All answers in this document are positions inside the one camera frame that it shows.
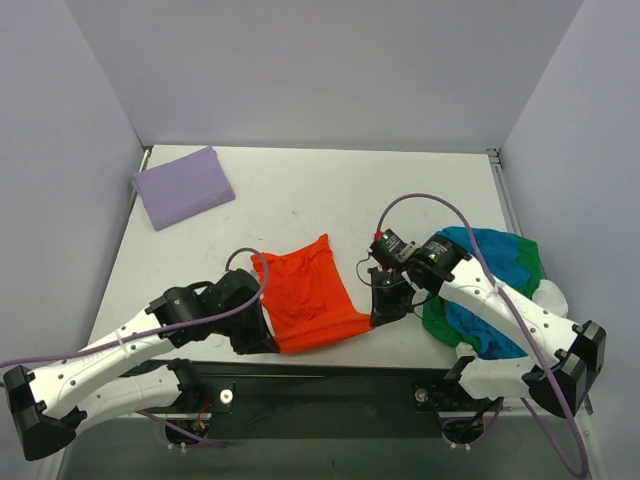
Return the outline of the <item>orange t shirt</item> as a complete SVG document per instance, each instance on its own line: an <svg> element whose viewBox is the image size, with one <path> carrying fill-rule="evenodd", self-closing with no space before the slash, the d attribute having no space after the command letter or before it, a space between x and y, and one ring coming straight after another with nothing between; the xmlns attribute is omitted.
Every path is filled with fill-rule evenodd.
<svg viewBox="0 0 640 480"><path fill-rule="evenodd" d="M370 316L354 307L339 275L329 236L289 254L252 255L267 283L262 295L283 354L324 347L370 332Z"/></svg>

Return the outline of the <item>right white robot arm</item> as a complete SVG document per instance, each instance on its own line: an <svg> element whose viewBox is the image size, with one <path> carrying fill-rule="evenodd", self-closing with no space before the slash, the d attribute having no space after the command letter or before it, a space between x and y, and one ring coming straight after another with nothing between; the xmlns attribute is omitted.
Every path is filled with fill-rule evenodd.
<svg viewBox="0 0 640 480"><path fill-rule="evenodd" d="M406 243L392 230L375 234L371 323L379 327L410 313L425 293L468 310L525 351L523 358L483 360L463 355L443 383L448 404L476 399L524 398L547 412L574 416L601 373L606 332L593 321L576 323L535 304L452 240L434 235Z"/></svg>

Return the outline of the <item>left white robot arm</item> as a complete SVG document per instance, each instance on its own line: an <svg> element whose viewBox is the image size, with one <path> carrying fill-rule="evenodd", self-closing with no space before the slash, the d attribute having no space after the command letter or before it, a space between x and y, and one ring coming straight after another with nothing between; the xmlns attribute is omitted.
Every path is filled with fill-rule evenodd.
<svg viewBox="0 0 640 480"><path fill-rule="evenodd" d="M260 297L265 283L239 269L218 282L172 287L131 320L74 355L3 376L28 461L46 458L106 420L147 409L193 412L206 389L188 360L152 360L221 335L239 354L271 352Z"/></svg>

